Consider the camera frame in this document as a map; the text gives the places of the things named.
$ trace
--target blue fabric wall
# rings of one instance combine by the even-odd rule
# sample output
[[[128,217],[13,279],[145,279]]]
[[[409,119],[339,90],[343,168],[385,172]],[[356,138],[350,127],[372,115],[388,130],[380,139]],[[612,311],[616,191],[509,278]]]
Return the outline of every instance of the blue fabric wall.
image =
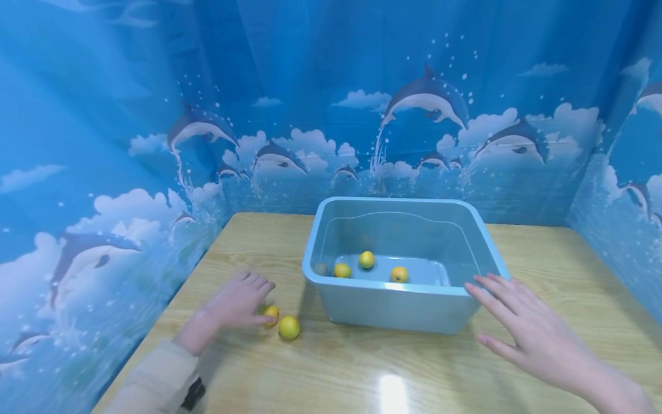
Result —
[[[331,195],[570,224],[660,317],[656,7],[4,2],[0,411],[88,412],[233,213]]]

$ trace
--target beige sleeve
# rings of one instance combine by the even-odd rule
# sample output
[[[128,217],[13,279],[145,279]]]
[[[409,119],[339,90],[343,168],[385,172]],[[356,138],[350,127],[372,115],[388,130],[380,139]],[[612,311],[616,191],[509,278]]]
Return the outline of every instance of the beige sleeve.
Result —
[[[197,379],[198,358],[163,341],[129,374],[105,414],[173,414]]]

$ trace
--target plastic storage bin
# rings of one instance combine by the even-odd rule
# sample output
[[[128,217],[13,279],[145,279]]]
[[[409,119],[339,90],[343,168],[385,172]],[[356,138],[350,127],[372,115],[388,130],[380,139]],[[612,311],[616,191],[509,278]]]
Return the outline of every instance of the plastic storage bin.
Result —
[[[375,266],[362,270],[369,250]],[[352,269],[335,278],[337,263]],[[408,283],[390,282],[404,266]],[[475,274],[510,279],[478,211],[457,200],[332,197],[315,215],[303,274],[336,323],[453,335],[480,307],[463,287]]]

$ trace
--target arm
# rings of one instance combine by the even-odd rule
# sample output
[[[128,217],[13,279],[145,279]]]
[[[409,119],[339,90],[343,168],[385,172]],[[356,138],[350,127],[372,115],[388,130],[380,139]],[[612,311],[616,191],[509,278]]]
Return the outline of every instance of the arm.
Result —
[[[547,384],[583,398],[600,414],[657,414],[633,380],[595,356],[568,324],[526,286],[489,274],[467,291],[501,322],[515,340],[489,335],[477,340],[496,355]]]
[[[274,288],[264,277],[243,273],[230,280],[186,322],[173,341],[165,341],[129,374],[105,414],[172,414],[197,379],[198,358],[219,331],[274,322],[255,315]]]

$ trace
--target yellow fruit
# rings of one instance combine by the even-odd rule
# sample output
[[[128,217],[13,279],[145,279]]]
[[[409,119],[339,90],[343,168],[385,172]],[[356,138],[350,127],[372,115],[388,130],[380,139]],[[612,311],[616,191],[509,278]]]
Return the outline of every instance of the yellow fruit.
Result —
[[[352,269],[344,263],[336,264],[336,267],[333,269],[333,276],[337,278],[348,278],[352,275]]]
[[[392,282],[397,282],[401,284],[407,283],[409,280],[409,273],[407,272],[407,269],[403,268],[402,266],[397,266],[391,270],[391,281]]]
[[[265,316],[271,316],[275,319],[274,322],[272,323],[265,323],[264,325],[268,327],[272,327],[278,323],[278,308],[275,305],[267,306],[267,309],[264,309],[264,312],[262,312],[262,315]]]
[[[359,264],[364,269],[372,269],[375,265],[375,255],[372,252],[363,252],[359,256]]]
[[[299,320],[292,315],[284,316],[278,324],[278,333],[281,334],[283,339],[296,339],[300,332]]]

